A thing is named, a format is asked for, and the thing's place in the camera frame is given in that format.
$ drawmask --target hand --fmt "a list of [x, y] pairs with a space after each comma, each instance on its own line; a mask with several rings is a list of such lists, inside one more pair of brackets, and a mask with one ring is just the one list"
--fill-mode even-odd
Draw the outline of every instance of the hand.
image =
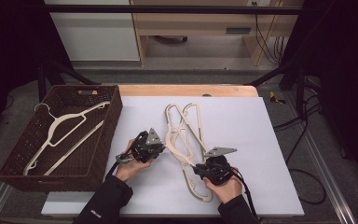
[[[127, 145], [127, 149], [130, 147], [132, 142], [133, 139], [130, 140], [129, 144]], [[153, 160], [149, 160], [146, 163], [143, 163], [137, 160], [133, 160], [126, 164], [121, 163], [117, 167], [116, 177], [124, 182], [127, 182], [143, 169], [150, 167], [152, 161]]]
[[203, 177], [203, 181], [206, 188], [210, 189], [221, 203], [228, 203], [242, 194], [242, 183], [236, 176], [232, 176], [226, 183], [220, 186], [214, 185], [207, 177]]

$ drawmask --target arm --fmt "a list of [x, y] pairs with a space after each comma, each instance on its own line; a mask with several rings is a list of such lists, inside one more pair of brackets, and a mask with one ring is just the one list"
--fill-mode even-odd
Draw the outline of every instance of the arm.
[[73, 224], [117, 223], [120, 209], [128, 203], [133, 194], [126, 182], [149, 167], [151, 162], [152, 160], [146, 163], [130, 161], [127, 164], [120, 164], [116, 175], [105, 179]]
[[203, 178], [206, 188], [210, 189], [221, 202], [218, 211], [226, 224], [258, 224], [242, 196], [242, 183], [232, 176], [228, 182], [215, 186], [208, 178]]

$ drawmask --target brown wicker basket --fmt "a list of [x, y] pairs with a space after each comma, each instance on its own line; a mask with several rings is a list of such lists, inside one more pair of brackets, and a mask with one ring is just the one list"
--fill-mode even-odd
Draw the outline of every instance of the brown wicker basket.
[[[86, 120], [57, 146], [47, 146], [36, 167], [24, 175], [28, 162], [48, 139], [55, 118], [80, 113], [98, 103], [110, 105], [85, 114]], [[112, 138], [123, 104], [118, 86], [54, 86], [40, 105], [0, 170], [0, 180], [22, 191], [94, 191], [103, 182]], [[66, 119], [50, 140], [57, 143], [83, 118]], [[50, 175], [46, 171], [72, 146], [103, 120], [103, 126], [87, 138]]]

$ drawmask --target gray floor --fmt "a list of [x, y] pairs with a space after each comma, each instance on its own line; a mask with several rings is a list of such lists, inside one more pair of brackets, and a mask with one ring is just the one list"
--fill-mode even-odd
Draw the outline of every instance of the gray floor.
[[[117, 84], [242, 84], [263, 76], [276, 66], [264, 61], [262, 66], [253, 67], [249, 56], [245, 52], [240, 37], [192, 37], [186, 43], [152, 38], [147, 50], [145, 67], [134, 63], [74, 64], [79, 73], [86, 77], [102, 83]], [[65, 79], [68, 82], [75, 82], [69, 77], [65, 77]], [[272, 103], [269, 100], [269, 91], [275, 91], [279, 99], [293, 94], [291, 91], [279, 92], [276, 85], [279, 79], [280, 77], [273, 78], [258, 88], [259, 95], [265, 99], [266, 107], [274, 126], [294, 117], [290, 105]], [[12, 106], [2, 113], [0, 119], [0, 167], [27, 125], [28, 119], [32, 116], [34, 105], [38, 103], [36, 82], [31, 82], [13, 90], [8, 101], [10, 102], [11, 99], [14, 100]], [[358, 223], [357, 163], [341, 158], [337, 141], [332, 135], [323, 114], [316, 113], [310, 116], [309, 131]], [[299, 127], [294, 126], [276, 134], [282, 154], [287, 157], [300, 135]], [[288, 167], [302, 169], [318, 176], [305, 141], [301, 141], [299, 144]], [[291, 174], [295, 186], [301, 192], [303, 198], [309, 201], [321, 199], [322, 191], [317, 182], [306, 175]], [[4, 218], [7, 217], [39, 219], [35, 223], [42, 223], [40, 219], [50, 219], [40, 215], [46, 196], [43, 192], [29, 193], [13, 189], [6, 205], [2, 208], [0, 223], [10, 223], [4, 221]], [[341, 223], [329, 197], [322, 204], [302, 203], [302, 205], [305, 211], [305, 216], [303, 217], [265, 218], [264, 223]], [[143, 223], [160, 223], [160, 221], [156, 219], [142, 220]], [[185, 220], [186, 223], [217, 223], [218, 221]]]

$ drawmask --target white cabinet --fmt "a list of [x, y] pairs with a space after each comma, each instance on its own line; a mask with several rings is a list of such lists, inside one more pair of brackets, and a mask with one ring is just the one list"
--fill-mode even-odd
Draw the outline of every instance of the white cabinet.
[[[129, 5], [128, 0], [45, 0], [46, 4]], [[71, 61], [139, 61], [132, 15], [50, 13]]]

